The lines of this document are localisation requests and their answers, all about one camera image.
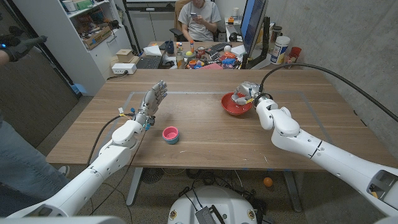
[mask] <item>hand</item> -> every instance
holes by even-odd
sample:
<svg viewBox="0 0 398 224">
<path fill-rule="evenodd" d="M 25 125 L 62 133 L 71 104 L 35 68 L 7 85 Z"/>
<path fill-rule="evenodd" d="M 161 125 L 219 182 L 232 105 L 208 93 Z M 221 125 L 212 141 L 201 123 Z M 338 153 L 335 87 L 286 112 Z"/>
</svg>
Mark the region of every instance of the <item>hand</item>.
<svg viewBox="0 0 398 224">
<path fill-rule="evenodd" d="M 260 94 L 259 89 L 260 86 L 255 83 L 242 82 L 238 87 L 236 87 L 231 99 L 239 105 L 245 105 L 252 102 Z M 245 96 L 239 97 L 237 93 L 242 93 Z"/>
<path fill-rule="evenodd" d="M 198 15 L 197 17 L 193 17 L 192 20 L 195 21 L 199 25 L 205 25 L 205 23 L 206 23 L 206 20 L 201 15 Z"/>
<path fill-rule="evenodd" d="M 160 81 L 147 91 L 136 113 L 136 121 L 145 124 L 153 116 L 162 100 L 167 96 L 167 84 Z"/>
<path fill-rule="evenodd" d="M 6 44 L 6 46 L 3 46 L 3 48 L 1 49 L 8 54 L 10 62 L 16 62 L 23 56 L 27 55 L 27 53 L 33 48 L 35 44 L 44 43 L 47 40 L 47 37 L 40 36 L 38 38 L 27 40 L 19 40 L 17 37 L 15 37 L 13 39 L 18 40 L 17 44 Z"/>
</svg>

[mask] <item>monitor screen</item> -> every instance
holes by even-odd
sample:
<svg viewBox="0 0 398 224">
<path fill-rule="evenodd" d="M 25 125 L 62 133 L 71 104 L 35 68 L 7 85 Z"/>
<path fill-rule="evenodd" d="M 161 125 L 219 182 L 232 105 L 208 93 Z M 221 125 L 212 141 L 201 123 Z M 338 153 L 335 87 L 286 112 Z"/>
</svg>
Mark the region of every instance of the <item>monitor screen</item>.
<svg viewBox="0 0 398 224">
<path fill-rule="evenodd" d="M 266 7 L 266 0 L 248 0 L 244 10 L 241 32 L 244 48 L 247 53 L 251 53 L 252 45 L 256 43 L 256 31 L 261 26 L 262 15 Z"/>
</svg>

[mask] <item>sneaker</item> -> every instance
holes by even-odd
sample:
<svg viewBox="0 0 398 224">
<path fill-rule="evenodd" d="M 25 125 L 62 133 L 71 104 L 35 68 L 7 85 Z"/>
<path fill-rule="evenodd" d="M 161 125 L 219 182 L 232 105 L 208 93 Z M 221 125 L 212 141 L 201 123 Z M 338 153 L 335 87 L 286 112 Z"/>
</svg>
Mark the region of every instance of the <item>sneaker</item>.
<svg viewBox="0 0 398 224">
<path fill-rule="evenodd" d="M 69 171 L 70 171 L 70 167 L 69 166 L 63 166 L 63 167 L 59 168 L 58 171 L 61 172 L 61 174 L 64 175 L 65 177 L 68 177 Z"/>
</svg>

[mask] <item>white container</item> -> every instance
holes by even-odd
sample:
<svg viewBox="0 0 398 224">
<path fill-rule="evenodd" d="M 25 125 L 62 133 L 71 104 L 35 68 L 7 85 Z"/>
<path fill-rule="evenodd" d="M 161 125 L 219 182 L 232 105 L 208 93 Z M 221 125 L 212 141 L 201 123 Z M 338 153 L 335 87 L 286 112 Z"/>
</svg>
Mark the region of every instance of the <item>white container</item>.
<svg viewBox="0 0 398 224">
<path fill-rule="evenodd" d="M 234 19 L 238 18 L 238 12 L 239 12 L 239 8 L 235 7 L 232 9 L 232 17 L 234 17 Z"/>
<path fill-rule="evenodd" d="M 76 11 L 73 1 L 62 1 L 62 2 L 67 7 L 68 11 L 70 12 Z"/>
<path fill-rule="evenodd" d="M 274 65 L 280 65 L 284 62 L 285 53 L 289 43 L 290 38 L 286 36 L 279 36 L 276 38 L 275 47 L 271 54 L 271 63 Z"/>
</svg>

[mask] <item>jeans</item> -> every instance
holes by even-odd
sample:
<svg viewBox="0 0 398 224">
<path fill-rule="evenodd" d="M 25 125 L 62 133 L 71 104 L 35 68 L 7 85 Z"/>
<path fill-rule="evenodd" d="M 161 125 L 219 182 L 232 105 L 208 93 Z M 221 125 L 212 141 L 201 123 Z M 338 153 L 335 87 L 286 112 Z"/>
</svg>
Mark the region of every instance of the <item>jeans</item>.
<svg viewBox="0 0 398 224">
<path fill-rule="evenodd" d="M 0 182 L 22 194 L 48 199 L 69 180 L 3 121 L 0 127 Z"/>
</svg>

